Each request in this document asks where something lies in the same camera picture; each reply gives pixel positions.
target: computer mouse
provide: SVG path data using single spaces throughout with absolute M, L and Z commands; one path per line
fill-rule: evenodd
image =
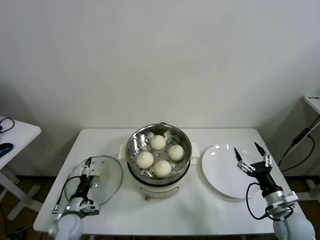
M 12 143 L 7 142 L 0 144 L 0 158 L 10 152 L 13 148 L 14 145 Z

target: glass lid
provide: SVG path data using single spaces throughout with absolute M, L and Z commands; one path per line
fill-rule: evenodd
M 84 169 L 84 160 L 78 164 L 68 176 L 68 179 L 80 176 Z M 92 156 L 89 168 L 90 176 L 93 176 L 92 186 L 87 197 L 102 206 L 108 202 L 118 191 L 123 180 L 123 169 L 115 158 L 111 156 Z M 80 178 L 76 177 L 67 182 L 64 195 L 68 202 L 76 192 Z

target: black cord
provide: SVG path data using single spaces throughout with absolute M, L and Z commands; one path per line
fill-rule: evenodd
M 278 164 L 278 167 L 280 167 L 280 164 L 282 163 L 283 161 L 283 158 L 287 155 L 287 153 L 289 152 L 289 150 L 296 144 L 298 144 L 311 130 L 311 128 L 316 124 L 316 122 L 318 121 L 318 119 L 320 118 L 320 115 L 318 115 L 316 117 L 316 119 L 313 121 L 313 123 L 310 125 L 310 127 L 308 128 L 305 128 L 304 130 L 302 130 L 301 133 L 298 134 L 298 136 L 296 136 L 294 138 L 294 140 L 292 141 L 291 145 L 289 146 L 289 148 L 285 151 L 285 153 L 283 154 L 279 164 Z
M 283 158 L 287 155 L 287 153 L 289 152 L 289 150 L 290 150 L 293 146 L 294 146 L 294 144 L 292 143 L 292 144 L 289 146 L 289 148 L 285 151 L 285 153 L 284 153 L 283 156 L 281 157 L 281 160 L 280 160 L 280 162 L 279 162 L 279 164 L 278 164 L 278 167 L 280 167 L 280 164 L 282 163 Z
M 2 206 L 0 205 L 2 217 L 3 217 L 3 222 L 4 222 L 4 232 L 5 232 L 5 239 L 8 238 L 8 230 L 7 230 L 7 222 L 6 222 L 6 216 L 4 213 L 4 210 L 2 209 Z
M 309 129 L 311 129 L 315 125 L 315 123 L 318 121 L 319 118 L 320 118 L 320 115 L 313 121 Z
M 61 198 L 62 198 L 62 194 L 64 193 L 64 189 L 67 185 L 67 183 L 71 180 L 71 179 L 75 179 L 75 178 L 80 178 L 80 176 L 73 176 L 73 177 L 70 177 L 67 181 L 65 181 L 63 187 L 62 187 L 62 190 L 61 190 L 61 193 L 60 193 L 60 196 L 58 198 L 58 201 L 56 201 L 56 205 L 59 205 L 60 201 L 61 201 Z
M 9 127 L 8 129 L 4 130 L 4 131 L 1 131 L 1 130 L 2 130 L 2 128 L 3 128 L 3 127 L 1 126 L 1 123 L 2 123 L 4 120 L 10 120 L 10 121 L 12 122 L 12 126 L 11 126 L 11 127 Z M 1 120 L 0 120 L 0 134 L 3 134 L 3 133 L 5 133 L 5 132 L 7 132 L 7 131 L 9 131 L 9 130 L 13 129 L 13 128 L 14 128 L 14 126 L 15 126 L 15 124 L 16 124 L 15 120 L 13 120 L 13 119 L 12 119 L 12 118 L 10 118 L 10 117 L 5 117 L 5 118 L 1 119 Z
M 81 207 L 81 205 L 82 205 L 84 202 L 85 202 L 85 203 L 90 202 L 91 204 L 94 203 L 94 201 L 92 201 L 91 199 L 86 198 L 86 199 L 84 199 L 84 200 L 82 200 L 82 201 L 80 202 L 79 207 Z M 88 213 L 82 211 L 82 209 L 80 209 L 80 212 L 81 212 L 83 215 L 88 216 Z
M 246 206 L 247 206 L 247 208 L 248 208 L 248 210 L 249 210 L 249 213 L 251 214 L 251 216 L 252 216 L 255 220 L 265 219 L 266 217 L 268 217 L 268 214 L 267 214 L 267 213 L 265 213 L 265 214 L 262 215 L 261 217 L 256 217 L 256 216 L 252 213 L 252 211 L 251 211 L 251 209 L 250 209 L 249 201 L 248 201 L 248 194 L 249 194 L 250 187 L 251 187 L 252 185 L 258 185 L 258 186 L 260 186 L 260 184 L 259 184 L 259 183 L 256 183 L 256 182 L 252 182 L 252 183 L 249 184 L 248 188 L 246 189 L 246 193 L 245 193 Z
M 292 166 L 292 167 L 289 167 L 289 168 L 286 169 L 286 170 L 281 171 L 282 173 L 284 173 L 284 172 L 286 172 L 286 171 L 289 171 L 289 170 L 291 170 L 291 169 L 293 169 L 293 168 L 295 168 L 295 167 L 298 167 L 299 165 L 303 164 L 303 163 L 311 156 L 311 154 L 313 153 L 313 151 L 314 151 L 314 149 L 315 149 L 315 147 L 316 147 L 316 143 L 315 143 L 314 138 L 313 138 L 311 135 L 307 135 L 306 137 L 307 137 L 307 138 L 310 138 L 310 139 L 312 140 L 313 146 L 312 146 L 312 149 L 311 149 L 310 153 L 308 154 L 308 156 L 305 157 L 305 159 L 303 159 L 303 160 L 302 160 L 301 162 L 299 162 L 298 164 L 296 164 L 296 165 L 294 165 L 294 166 Z
M 293 207 L 292 206 L 288 206 L 288 207 L 290 208 L 290 212 L 287 215 L 285 215 L 283 219 L 287 219 L 294 213 Z M 270 216 L 270 214 L 267 213 L 267 208 L 265 209 L 265 213 L 267 214 L 267 217 L 273 221 L 276 221 L 276 222 L 282 221 L 281 218 L 273 218 L 272 216 Z

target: white wall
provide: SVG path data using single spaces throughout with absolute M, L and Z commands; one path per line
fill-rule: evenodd
M 259 128 L 276 155 L 320 93 L 317 0 L 0 2 L 0 115 L 42 127 L 11 166 L 56 175 L 86 127 Z M 295 110 L 295 120 L 287 119 Z M 279 140 L 281 126 L 288 129 Z

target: white bun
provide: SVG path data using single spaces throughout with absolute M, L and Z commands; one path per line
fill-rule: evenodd
M 154 174 L 158 178 L 168 177 L 171 173 L 171 169 L 170 163 L 166 160 L 158 161 L 153 167 Z
M 166 146 L 166 139 L 161 135 L 155 135 L 151 139 L 151 147 L 154 150 L 161 150 Z
M 148 169 L 154 164 L 154 156 L 148 151 L 143 151 L 136 158 L 136 164 L 141 169 Z
M 170 147 L 168 153 L 170 159 L 173 161 L 180 161 L 185 157 L 185 150 L 180 145 L 174 145 Z

